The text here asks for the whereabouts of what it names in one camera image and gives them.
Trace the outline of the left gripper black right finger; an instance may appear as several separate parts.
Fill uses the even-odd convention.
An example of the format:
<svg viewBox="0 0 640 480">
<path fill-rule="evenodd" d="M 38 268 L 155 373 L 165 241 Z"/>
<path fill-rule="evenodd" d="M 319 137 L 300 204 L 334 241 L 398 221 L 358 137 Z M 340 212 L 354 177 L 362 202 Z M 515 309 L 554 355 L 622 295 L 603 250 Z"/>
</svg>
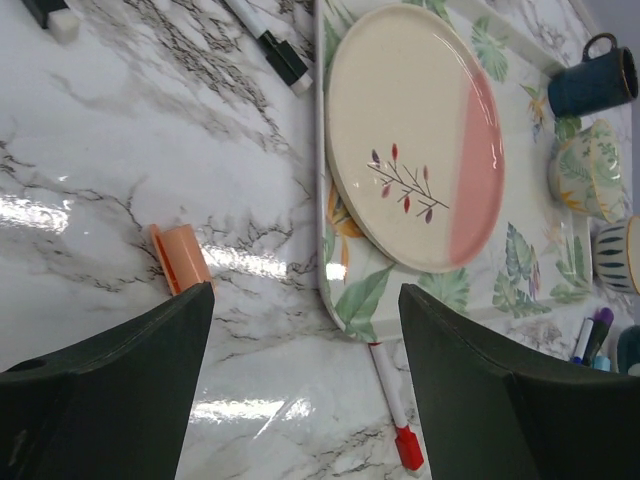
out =
<svg viewBox="0 0 640 480">
<path fill-rule="evenodd" d="M 551 357 L 414 284 L 399 313 L 435 479 L 635 479 L 639 381 Z"/>
</svg>

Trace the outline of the white marker red cap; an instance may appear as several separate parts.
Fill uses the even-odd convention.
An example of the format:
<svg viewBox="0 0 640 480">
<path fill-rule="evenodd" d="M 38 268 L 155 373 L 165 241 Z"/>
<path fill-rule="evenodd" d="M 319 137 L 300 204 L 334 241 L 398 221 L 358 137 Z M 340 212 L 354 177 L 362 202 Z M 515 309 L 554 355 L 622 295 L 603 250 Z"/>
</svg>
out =
<svg viewBox="0 0 640 480">
<path fill-rule="evenodd" d="M 395 430 L 395 445 L 401 465 L 407 473 L 419 478 L 424 473 L 425 460 L 417 435 L 412 431 L 400 398 L 400 387 L 386 348 L 381 342 L 369 343 L 377 375 L 391 414 Z"/>
</svg>

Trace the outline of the orange highlighter cap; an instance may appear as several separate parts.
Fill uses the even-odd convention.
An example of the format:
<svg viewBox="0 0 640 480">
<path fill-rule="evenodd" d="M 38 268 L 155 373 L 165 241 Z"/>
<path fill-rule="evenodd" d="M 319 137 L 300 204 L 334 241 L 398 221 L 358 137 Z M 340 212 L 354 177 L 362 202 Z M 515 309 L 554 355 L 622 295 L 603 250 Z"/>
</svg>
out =
<svg viewBox="0 0 640 480">
<path fill-rule="evenodd" d="M 190 224 L 169 230 L 161 230 L 156 224 L 151 224 L 149 232 L 173 296 L 203 282 L 209 282 L 211 288 L 214 288 L 202 250 Z"/>
</svg>

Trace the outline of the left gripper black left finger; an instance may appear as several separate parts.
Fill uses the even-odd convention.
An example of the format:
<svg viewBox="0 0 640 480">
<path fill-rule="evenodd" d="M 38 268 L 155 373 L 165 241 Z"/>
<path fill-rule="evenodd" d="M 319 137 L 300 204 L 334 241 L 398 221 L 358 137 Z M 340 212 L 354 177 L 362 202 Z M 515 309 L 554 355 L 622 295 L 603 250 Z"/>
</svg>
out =
<svg viewBox="0 0 640 480">
<path fill-rule="evenodd" d="M 196 284 L 2 372 L 2 478 L 174 478 L 214 303 Z"/>
</svg>

